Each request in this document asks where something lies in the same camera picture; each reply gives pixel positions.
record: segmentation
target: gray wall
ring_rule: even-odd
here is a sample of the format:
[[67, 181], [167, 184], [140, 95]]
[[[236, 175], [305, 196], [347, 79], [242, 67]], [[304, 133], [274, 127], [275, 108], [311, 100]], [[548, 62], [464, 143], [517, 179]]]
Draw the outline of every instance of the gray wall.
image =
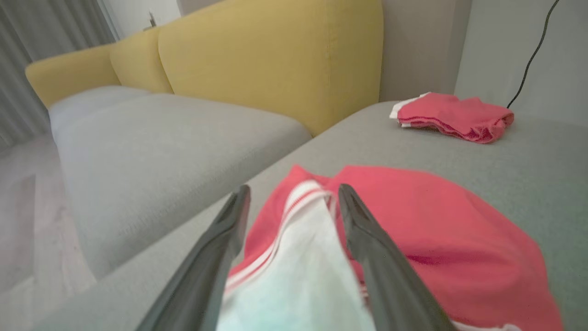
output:
[[382, 0], [380, 100], [453, 93], [471, 0]]
[[[506, 106], [554, 0], [473, 0], [455, 94]], [[523, 91], [510, 107], [588, 126], [588, 1], [561, 0]]]

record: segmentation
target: yellow sofa backrest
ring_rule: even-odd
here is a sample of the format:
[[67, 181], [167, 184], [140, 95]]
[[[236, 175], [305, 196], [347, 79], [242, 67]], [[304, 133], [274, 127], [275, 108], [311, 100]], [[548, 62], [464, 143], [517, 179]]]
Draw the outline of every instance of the yellow sofa backrest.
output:
[[119, 84], [276, 112], [318, 135], [378, 102], [382, 43], [380, 0], [225, 0], [26, 74], [47, 107]]

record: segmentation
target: folded red cloth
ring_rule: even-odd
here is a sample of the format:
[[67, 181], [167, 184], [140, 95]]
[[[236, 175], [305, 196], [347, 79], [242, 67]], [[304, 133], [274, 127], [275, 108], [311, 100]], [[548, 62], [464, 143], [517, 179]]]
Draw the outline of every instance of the folded red cloth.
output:
[[479, 144], [496, 141], [515, 120], [508, 108], [480, 98], [460, 100], [449, 94], [426, 93], [397, 103], [390, 114], [402, 127], [433, 127], [441, 133]]

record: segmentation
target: yellow sofa armrest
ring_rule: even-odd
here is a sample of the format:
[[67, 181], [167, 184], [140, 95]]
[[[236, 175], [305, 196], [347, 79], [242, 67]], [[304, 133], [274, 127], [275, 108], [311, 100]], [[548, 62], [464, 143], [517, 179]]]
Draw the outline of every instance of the yellow sofa armrest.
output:
[[380, 0], [226, 0], [161, 28], [175, 94], [276, 112], [318, 135], [378, 102]]
[[120, 85], [110, 60], [112, 45], [34, 62], [26, 68], [26, 77], [47, 108], [61, 99], [91, 88]]

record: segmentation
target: red and white clothing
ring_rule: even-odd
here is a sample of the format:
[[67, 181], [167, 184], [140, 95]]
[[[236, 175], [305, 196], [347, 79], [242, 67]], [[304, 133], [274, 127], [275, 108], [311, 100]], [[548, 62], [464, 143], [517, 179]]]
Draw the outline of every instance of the red and white clothing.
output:
[[[229, 273], [219, 325], [223, 314], [226, 317], [239, 309], [229, 302], [244, 303], [248, 296], [256, 296], [251, 292], [244, 295], [248, 287], [264, 291], [261, 280], [266, 273], [271, 279], [287, 264], [300, 264], [308, 268], [309, 275], [317, 277], [320, 273], [311, 269], [326, 267], [325, 261], [329, 259], [323, 260], [322, 266], [309, 263], [308, 259], [318, 259], [316, 254], [328, 250], [323, 241], [329, 241], [329, 224], [336, 230], [339, 244], [333, 248], [329, 241], [329, 250], [335, 253], [325, 256], [337, 256], [339, 250], [346, 257], [347, 264], [339, 261], [333, 265], [342, 270], [343, 280], [338, 282], [346, 288], [345, 297], [357, 304], [353, 293], [360, 291], [363, 283], [362, 268], [345, 249], [343, 222], [335, 206], [342, 183], [350, 184], [358, 192], [458, 329], [563, 330], [547, 286], [542, 254], [527, 234], [478, 196], [452, 182], [420, 171], [384, 167], [345, 167], [333, 178], [294, 167], [269, 197], [251, 228], [244, 261]], [[292, 226], [300, 219], [306, 220], [307, 225], [292, 232], [297, 245], [282, 250], [282, 243], [292, 241], [289, 229], [295, 229]], [[344, 281], [346, 265], [353, 270], [356, 284], [349, 284], [349, 279]], [[305, 275], [296, 275], [297, 284], [302, 283]], [[264, 294], [265, 297], [286, 292], [300, 294], [291, 291], [289, 282], [293, 277], [280, 277], [283, 289], [275, 286], [273, 278], [271, 293]], [[288, 304], [289, 299], [290, 296], [281, 298], [283, 304]], [[256, 300], [259, 297], [252, 299], [250, 305], [259, 304]], [[296, 300], [299, 306], [303, 305], [300, 295]], [[359, 309], [354, 310], [354, 316], [364, 323], [363, 308], [350, 307]]]

